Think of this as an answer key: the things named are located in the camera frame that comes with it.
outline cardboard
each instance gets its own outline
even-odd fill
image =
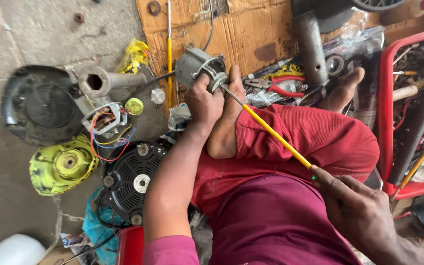
[[[209,35],[210,15],[194,15],[200,11],[199,2],[205,9],[208,1],[174,0],[172,1],[172,53],[179,58],[185,47],[202,48]],[[167,6],[160,2],[162,8],[157,16],[147,11],[150,0],[137,0],[137,7],[145,32],[146,42],[151,49],[150,65],[156,75],[167,72]],[[232,64],[239,64],[242,75],[250,74],[262,67],[289,58],[298,53],[297,42],[292,37],[291,8],[289,0],[228,0],[229,13],[221,14],[214,20],[212,40],[207,48],[211,55],[222,54],[226,57],[227,69]],[[387,40],[394,41],[406,34],[423,31],[424,23],[415,19],[401,25],[387,26]],[[378,13],[356,11],[349,22],[342,28],[323,34],[323,42],[337,38],[348,31],[373,27],[379,23]],[[166,93],[165,112],[169,113],[169,93],[167,82],[160,86]],[[176,102],[176,86],[173,77],[173,105]]]
[[[39,263],[39,265],[60,265],[73,256],[71,249],[56,247]],[[80,265],[77,259],[67,263],[67,265]]]

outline blue wire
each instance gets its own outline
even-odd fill
[[[106,147],[106,146],[102,146],[102,145],[100,145],[99,144],[99,142],[96,140],[96,137],[94,137],[94,129],[91,131],[91,134],[92,134],[92,136],[93,136],[93,140],[94,140],[94,142],[96,143],[96,145],[98,146],[98,147],[101,147],[101,148],[106,148],[106,149],[116,149],[116,148],[119,148],[119,147],[122,147],[122,146],[124,146],[124,145],[126,145],[128,142],[130,142],[130,138],[132,138],[132,136],[133,136],[133,134],[135,133],[135,127],[133,128],[133,132],[132,132],[132,134],[127,138],[127,141],[125,142],[125,143],[123,143],[122,145],[120,145],[120,146],[118,146],[118,147]]]

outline hand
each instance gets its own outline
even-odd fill
[[[192,122],[211,131],[222,115],[224,94],[222,89],[215,89],[214,94],[209,93],[207,91],[209,81],[208,75],[199,75],[186,91],[185,102],[191,112]]]
[[[389,196],[372,190],[351,176],[332,176],[311,166],[314,186],[327,207],[328,220],[355,248],[376,264],[387,255],[400,253],[399,237],[390,212]]]

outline white container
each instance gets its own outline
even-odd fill
[[[30,236],[15,234],[0,243],[0,265],[37,265],[45,247]]]

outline maroon shirt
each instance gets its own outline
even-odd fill
[[[236,187],[212,227],[210,265],[361,264],[328,221],[320,194],[295,177],[262,176]],[[199,261],[192,238],[169,236],[145,246],[144,264]]]

